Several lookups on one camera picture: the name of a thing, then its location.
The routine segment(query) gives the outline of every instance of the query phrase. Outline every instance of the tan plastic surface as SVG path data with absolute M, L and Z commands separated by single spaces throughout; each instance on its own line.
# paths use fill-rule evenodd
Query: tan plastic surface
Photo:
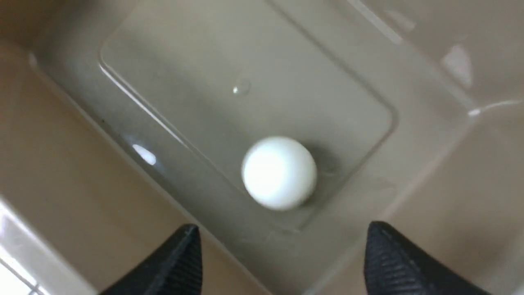
M 192 222 L 86 122 L 61 90 L 31 69 L 27 52 L 0 46 L 0 81 L 2 199 L 96 291 L 131 270 L 180 225 Z M 0 221 L 8 218 L 3 214 L 0 210 Z M 27 238 L 7 220 L 0 224 L 0 243 L 22 256 L 20 261 L 31 258 L 26 266 L 54 287 L 54 294 L 92 293 L 74 281 L 57 285 L 61 274 L 45 267 L 50 258 L 29 256 L 34 251 Z M 202 232 L 203 294 L 265 293 Z

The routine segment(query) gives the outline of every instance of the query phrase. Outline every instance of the white ball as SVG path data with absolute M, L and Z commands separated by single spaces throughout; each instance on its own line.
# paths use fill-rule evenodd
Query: white ball
M 242 179 L 249 194 L 273 210 L 300 206 L 316 185 L 316 165 L 309 151 L 291 138 L 257 142 L 244 157 Z

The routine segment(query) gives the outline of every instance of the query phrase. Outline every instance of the ping pong ball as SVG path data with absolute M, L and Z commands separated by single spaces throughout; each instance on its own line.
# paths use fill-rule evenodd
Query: ping pong ball
M 273 210 L 300 206 L 316 185 L 316 165 L 309 151 L 287 137 L 257 142 L 244 157 L 242 180 L 256 202 Z

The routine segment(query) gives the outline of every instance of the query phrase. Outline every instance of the small bubble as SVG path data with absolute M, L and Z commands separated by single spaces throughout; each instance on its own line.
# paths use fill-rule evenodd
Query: small bubble
M 236 96 L 245 96 L 251 89 L 251 82 L 246 78 L 240 78 L 233 86 L 233 94 Z

